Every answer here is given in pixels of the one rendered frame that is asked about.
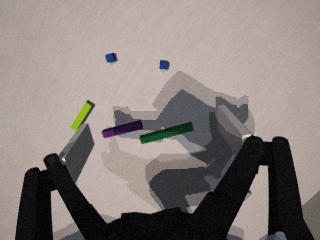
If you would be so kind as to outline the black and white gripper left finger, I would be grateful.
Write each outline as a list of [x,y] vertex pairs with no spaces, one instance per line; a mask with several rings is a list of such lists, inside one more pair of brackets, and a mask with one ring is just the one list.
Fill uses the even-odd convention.
[[81,124],[59,156],[51,153],[44,157],[46,170],[34,167],[25,173],[15,240],[53,240],[54,190],[58,190],[85,240],[121,240],[75,184],[94,145],[89,124]]

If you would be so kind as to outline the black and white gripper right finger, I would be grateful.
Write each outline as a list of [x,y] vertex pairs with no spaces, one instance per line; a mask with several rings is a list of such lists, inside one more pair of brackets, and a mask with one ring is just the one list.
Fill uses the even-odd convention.
[[211,240],[216,231],[226,238],[258,175],[259,165],[268,166],[269,213],[265,240],[315,240],[303,219],[288,139],[276,136],[272,142],[264,142],[253,136],[225,105],[217,106],[217,120],[218,130],[237,156],[215,190],[206,194],[169,240]]

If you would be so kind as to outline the grey rod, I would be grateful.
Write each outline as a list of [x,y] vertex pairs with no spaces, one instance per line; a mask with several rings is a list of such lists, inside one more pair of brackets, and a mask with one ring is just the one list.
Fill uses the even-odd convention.
[[[252,195],[252,193],[251,193],[251,191],[249,190],[248,193],[247,193],[247,195],[246,195],[246,197],[245,197],[245,199],[244,199],[244,201],[245,201],[248,197],[250,197],[251,195]],[[243,202],[244,202],[244,201],[243,201]]]

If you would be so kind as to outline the small blue cube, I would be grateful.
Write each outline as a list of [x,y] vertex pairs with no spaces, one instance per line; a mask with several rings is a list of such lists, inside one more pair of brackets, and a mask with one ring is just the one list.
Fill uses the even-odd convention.
[[107,63],[116,60],[114,53],[107,54],[107,55],[105,55],[105,57],[106,57]]
[[160,60],[160,69],[168,69],[168,61]]

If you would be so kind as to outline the purple rod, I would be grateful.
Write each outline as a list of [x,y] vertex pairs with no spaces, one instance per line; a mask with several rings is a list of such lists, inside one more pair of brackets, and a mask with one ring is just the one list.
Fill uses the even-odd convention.
[[116,135],[120,135],[128,132],[140,130],[142,128],[143,128],[142,122],[141,120],[138,120],[138,121],[130,122],[127,124],[103,129],[102,135],[104,138],[108,138],[108,137],[112,137],[112,136],[116,136]]

